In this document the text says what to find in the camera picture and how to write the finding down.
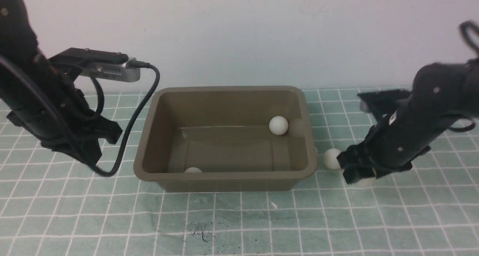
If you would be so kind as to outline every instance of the black cable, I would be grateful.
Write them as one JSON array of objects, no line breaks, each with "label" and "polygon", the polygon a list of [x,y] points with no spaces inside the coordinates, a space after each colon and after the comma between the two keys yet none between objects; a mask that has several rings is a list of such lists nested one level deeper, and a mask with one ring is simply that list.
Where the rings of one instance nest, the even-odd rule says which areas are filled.
[{"label": "black cable", "polygon": [[468,30],[471,29],[477,37],[479,37],[479,27],[472,21],[466,21],[459,25],[459,30],[461,31],[462,39],[464,42],[474,50],[474,52],[479,57],[479,46],[474,43],[471,39],[471,36],[468,33]]},{"label": "black cable", "polygon": [[[51,103],[51,101],[48,99],[45,93],[20,68],[18,68],[17,65],[10,62],[3,55],[0,55],[0,64],[3,65],[5,68],[7,68],[7,70],[9,70],[15,77],[17,77],[17,79],[20,82],[22,82],[22,84],[25,85],[27,89],[29,89],[29,91],[38,99],[38,101],[40,101],[43,107],[45,107],[48,114],[50,114],[50,116],[58,124],[58,127],[61,133],[63,134],[63,136],[65,136],[65,138],[67,139],[68,144],[70,144],[72,149],[75,150],[77,154],[79,154],[79,157],[87,159],[88,157],[84,153],[84,150],[82,149],[82,147],[80,147],[79,142],[76,140],[72,131],[70,130],[67,123],[63,119],[63,116],[58,111],[58,109]],[[94,162],[87,161],[87,166],[90,169],[92,169],[95,173],[105,177],[113,176],[114,174],[116,174],[116,172],[120,168],[120,164],[122,162],[123,155],[125,153],[126,144],[128,142],[128,137],[130,136],[130,132],[133,128],[133,125],[135,124],[135,121],[137,120],[138,115],[142,111],[143,107],[149,101],[152,94],[155,92],[155,89],[158,86],[159,79],[160,79],[159,70],[155,66],[149,63],[132,60],[128,62],[128,66],[135,67],[135,68],[150,68],[151,70],[154,70],[155,80],[153,82],[153,85],[148,90],[147,94],[142,99],[137,109],[133,113],[132,117],[130,118],[130,121],[128,122],[128,125],[126,126],[125,134],[123,135],[122,142],[120,144],[120,149],[118,150],[118,155],[116,157],[116,161],[112,169],[109,172],[106,172],[103,169],[99,168]]]},{"label": "black cable", "polygon": [[130,67],[135,67],[135,68],[149,68],[151,70],[154,70],[155,80],[153,84],[151,85],[151,88],[148,90],[147,94],[145,95],[145,97],[142,99],[142,101],[138,105],[137,109],[134,111],[133,115],[130,118],[130,121],[128,122],[128,125],[126,125],[125,134],[123,135],[123,138],[121,140],[120,150],[118,150],[118,156],[116,157],[116,161],[115,161],[115,164],[113,165],[113,168],[111,169],[110,172],[98,173],[95,171],[101,176],[113,176],[116,173],[116,171],[118,171],[118,169],[120,168],[120,164],[123,159],[123,154],[125,153],[126,143],[128,142],[128,137],[130,136],[130,132],[133,128],[133,125],[135,124],[135,121],[137,120],[138,115],[140,115],[140,112],[142,111],[143,107],[145,107],[145,104],[147,104],[148,100],[153,95],[153,92],[155,92],[160,79],[159,70],[155,66],[149,63],[137,61],[137,60],[130,60],[127,63],[127,65]]},{"label": "black cable", "polygon": [[95,86],[96,90],[96,96],[98,99],[95,114],[92,116],[87,117],[87,120],[94,120],[98,118],[101,113],[103,112],[103,108],[105,107],[105,94],[103,93],[103,89],[101,88],[101,85],[98,83],[98,80],[96,78],[92,77],[90,73],[82,66],[77,65],[77,64],[72,64],[72,63],[65,63],[65,62],[52,62],[52,65],[64,65],[64,66],[70,66],[70,67],[75,67],[87,74],[87,76],[91,79],[91,82],[93,83],[93,86]]}]

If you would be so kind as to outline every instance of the table surface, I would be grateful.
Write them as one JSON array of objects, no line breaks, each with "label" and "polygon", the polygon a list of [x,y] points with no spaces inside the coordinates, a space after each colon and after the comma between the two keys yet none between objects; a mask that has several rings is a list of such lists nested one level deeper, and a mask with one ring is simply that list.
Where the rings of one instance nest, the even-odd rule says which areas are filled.
[{"label": "table surface", "polygon": [[[441,135],[412,171],[373,188],[345,186],[322,154],[361,141],[372,125],[358,91],[304,91],[318,169],[288,192],[163,193],[139,181],[147,108],[120,171],[101,178],[41,148],[1,103],[0,255],[479,255],[479,129]],[[103,114],[125,128],[141,98],[107,94]],[[101,144],[99,166],[110,169],[118,146]]]}]

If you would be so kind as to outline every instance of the ping pong ball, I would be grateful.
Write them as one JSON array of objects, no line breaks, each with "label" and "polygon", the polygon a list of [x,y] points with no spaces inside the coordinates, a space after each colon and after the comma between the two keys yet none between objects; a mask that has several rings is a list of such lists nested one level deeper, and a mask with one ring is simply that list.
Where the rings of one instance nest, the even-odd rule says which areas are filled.
[{"label": "ping pong ball", "polygon": [[275,116],[270,121],[270,131],[275,135],[283,135],[288,130],[288,121],[282,116]]}]

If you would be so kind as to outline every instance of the white wall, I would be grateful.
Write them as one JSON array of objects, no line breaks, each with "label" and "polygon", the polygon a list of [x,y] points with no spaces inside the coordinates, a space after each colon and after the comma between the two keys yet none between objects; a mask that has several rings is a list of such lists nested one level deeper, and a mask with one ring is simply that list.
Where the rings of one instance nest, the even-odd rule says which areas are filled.
[{"label": "white wall", "polygon": [[[479,0],[25,0],[47,56],[67,48],[156,65],[161,87],[410,85],[473,57],[457,26]],[[146,90],[151,72],[109,90]],[[77,86],[93,90],[82,77]]]}]

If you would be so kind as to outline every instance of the white ball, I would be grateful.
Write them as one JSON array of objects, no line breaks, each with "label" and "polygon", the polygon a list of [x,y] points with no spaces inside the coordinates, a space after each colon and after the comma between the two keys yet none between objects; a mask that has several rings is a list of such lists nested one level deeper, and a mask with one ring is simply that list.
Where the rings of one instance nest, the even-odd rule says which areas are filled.
[{"label": "white ball", "polygon": [[331,170],[341,169],[341,165],[337,160],[337,156],[341,153],[341,150],[330,149],[324,153],[324,165]]},{"label": "white ball", "polygon": [[200,168],[190,167],[184,171],[185,173],[202,173],[203,171]]},{"label": "white ball", "polygon": [[283,135],[288,131],[288,121],[282,116],[275,116],[270,121],[270,131],[275,135]]}]

